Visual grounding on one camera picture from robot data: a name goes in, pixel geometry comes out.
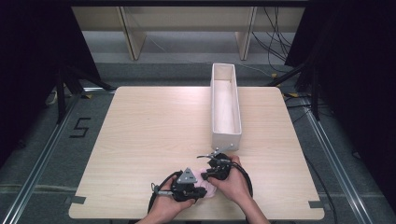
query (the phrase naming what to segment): finger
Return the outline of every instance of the finger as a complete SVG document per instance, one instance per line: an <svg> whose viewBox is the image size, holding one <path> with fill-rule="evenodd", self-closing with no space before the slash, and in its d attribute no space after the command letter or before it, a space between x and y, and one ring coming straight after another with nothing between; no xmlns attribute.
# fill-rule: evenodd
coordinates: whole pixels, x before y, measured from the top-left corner
<svg viewBox="0 0 396 224"><path fill-rule="evenodd" d="M174 175L172 176L172 178L169 178L168 181L166 181L166 183L163 185L163 187L161 189L171 189L171 185L173 183L173 181L176 179L177 177Z"/></svg>

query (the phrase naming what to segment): black cable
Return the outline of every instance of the black cable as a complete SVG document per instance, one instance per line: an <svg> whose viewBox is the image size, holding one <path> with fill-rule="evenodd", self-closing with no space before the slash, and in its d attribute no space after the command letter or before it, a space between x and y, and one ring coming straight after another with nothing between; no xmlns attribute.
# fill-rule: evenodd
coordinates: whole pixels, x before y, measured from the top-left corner
<svg viewBox="0 0 396 224"><path fill-rule="evenodd" d="M250 176L248 176L248 173L245 171L245 169L241 165L239 165L236 162L232 162L231 166L235 167L236 169L238 169L239 172L242 173L242 175L244 176L244 178L247 181L248 192L249 192L250 196L253 197L253 186L251 184Z"/></svg>
<svg viewBox="0 0 396 224"><path fill-rule="evenodd" d="M288 39L286 39L285 38L285 36L283 36L282 35L282 33L279 33L281 36L282 36L282 38L286 41L286 43L288 43L288 44L285 44L286 46L288 46L288 47L291 47L291 43L288 41Z"/></svg>
<svg viewBox="0 0 396 224"><path fill-rule="evenodd" d="M303 115L301 115L299 118L295 119L292 123L297 122L299 119L302 119L311 109L307 110Z"/></svg>
<svg viewBox="0 0 396 224"><path fill-rule="evenodd" d="M269 45L269 47L268 47L268 48L270 49L270 48L271 48L271 45L272 45L272 42L273 42L273 40L274 40L274 35L275 35L275 33L276 33L276 28L275 28L275 26L274 26L274 24L273 24L273 22L272 22L270 16L268 15L268 12L267 12L267 10L266 10L265 7L264 7L264 12L265 12L265 15L267 16L269 22L271 23L271 26L272 26L273 30L274 30L274 31L273 31L273 34L272 34L272 36L271 36L270 45ZM278 69L274 68L274 67L271 65L270 52L269 52L269 51L268 51L268 53L267 53L267 58L268 58L268 63L269 63L269 65L270 65L275 71L281 72L281 73L287 73L287 71L278 70Z"/></svg>
<svg viewBox="0 0 396 224"><path fill-rule="evenodd" d="M337 212L335 211L335 206L334 206L334 203L332 202L332 197L330 196L329 191L327 190L326 186L324 185L323 180L321 179L321 177L320 177L320 175L319 175L317 169L315 169L315 167L314 167L314 165L312 164L311 160L309 160L309 159L306 157L305 153L303 153L303 154L304 154L305 160L306 160L306 161L308 162L308 164L311 166L311 168L312 168L312 170L314 171L315 175L317 176L317 178L318 178L318 180L319 180L321 186L323 187L324 192L325 192L326 195L327 195L327 198L329 199L329 204L330 204L330 207L332 208L332 214L333 214L333 216L334 216L334 223L337 224L337 223L338 223Z"/></svg>
<svg viewBox="0 0 396 224"><path fill-rule="evenodd" d="M174 175L176 175L176 176L181 175L182 173L183 173L182 171L176 171L176 172L172 173L171 175L169 175L168 177L165 178L165 180L161 183L160 186L155 186L155 188L160 190L163 187L163 185L165 185L166 182L170 178L172 178ZM157 198L157 192L155 192L155 190L153 189L153 192L151 194L151 198L149 199L149 203L148 203L148 212L149 212L149 210L151 210L151 207L154 204L154 201L155 201L156 198Z"/></svg>
<svg viewBox="0 0 396 224"><path fill-rule="evenodd" d="M257 40L257 42L259 43L260 46L262 46L265 50L270 51L272 54L274 54L278 59L282 60L283 62L286 61L286 58L284 56L282 56L281 54L279 54L278 52L276 52L273 49L270 49L268 46L266 46L262 41L260 41L260 39L254 34L254 32L252 32L254 38Z"/></svg>
<svg viewBox="0 0 396 224"><path fill-rule="evenodd" d="M282 38L280 37L280 34L279 34L279 25L277 23L278 14L279 14L279 7L275 7L275 31L276 31L276 35L277 35L277 38L279 39L280 48L281 48L283 54L284 55L288 55L289 54L288 50L286 49L285 45L283 44Z"/></svg>
<svg viewBox="0 0 396 224"><path fill-rule="evenodd" d="M310 95L306 95L306 96L297 96L297 97L291 96L291 97L289 97L288 99L285 100L285 103L286 103L287 101L291 100L291 99L299 99L299 98L306 98L306 97L311 97L311 96L310 96Z"/></svg>
<svg viewBox="0 0 396 224"><path fill-rule="evenodd" d="M290 109L290 108L308 107L308 106L311 106L311 105L288 105L288 106L286 106L286 108Z"/></svg>
<svg viewBox="0 0 396 224"><path fill-rule="evenodd" d="M286 47L291 47L291 45L289 45L289 44L285 44L284 43L284 45L286 46Z"/></svg>

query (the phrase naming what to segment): human hand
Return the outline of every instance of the human hand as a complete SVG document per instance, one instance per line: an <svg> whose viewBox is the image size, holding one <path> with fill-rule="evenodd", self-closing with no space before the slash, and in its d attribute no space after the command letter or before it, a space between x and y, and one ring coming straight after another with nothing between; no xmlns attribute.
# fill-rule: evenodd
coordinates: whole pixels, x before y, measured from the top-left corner
<svg viewBox="0 0 396 224"><path fill-rule="evenodd" d="M238 156L229 156L232 162L236 162L241 165L241 161ZM232 168L227 179L218 180L214 177L207 179L209 183L221 190L221 192L229 200L240 204L245 200L250 200L251 196L248 191L248 184L244 176L236 168Z"/></svg>
<svg viewBox="0 0 396 224"><path fill-rule="evenodd" d="M172 182L177 177L174 175L163 185L161 190L170 190ZM148 215L138 223L165 223L173 220L177 214L195 203L194 199L188 199L185 202L177 202L171 195L157 195Z"/></svg>

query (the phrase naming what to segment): table top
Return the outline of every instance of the table top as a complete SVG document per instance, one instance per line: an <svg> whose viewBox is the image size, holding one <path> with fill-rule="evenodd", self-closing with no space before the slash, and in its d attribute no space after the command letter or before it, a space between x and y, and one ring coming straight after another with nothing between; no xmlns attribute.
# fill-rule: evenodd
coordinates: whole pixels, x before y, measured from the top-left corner
<svg viewBox="0 0 396 224"><path fill-rule="evenodd" d="M312 177L279 89L239 87L242 137L238 155L254 199L271 220L322 219ZM209 87L120 87L108 109L72 203L72 218L141 218L151 183L174 171L209 168ZM200 199L178 220L245 219L220 191Z"/></svg>

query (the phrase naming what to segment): white box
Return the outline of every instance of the white box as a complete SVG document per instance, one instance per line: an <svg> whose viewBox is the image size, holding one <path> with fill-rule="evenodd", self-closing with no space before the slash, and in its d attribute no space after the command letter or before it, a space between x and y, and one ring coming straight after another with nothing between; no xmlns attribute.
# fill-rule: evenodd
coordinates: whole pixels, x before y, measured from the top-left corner
<svg viewBox="0 0 396 224"><path fill-rule="evenodd" d="M235 67L213 63L212 79L212 148L237 150L242 135Z"/></svg>

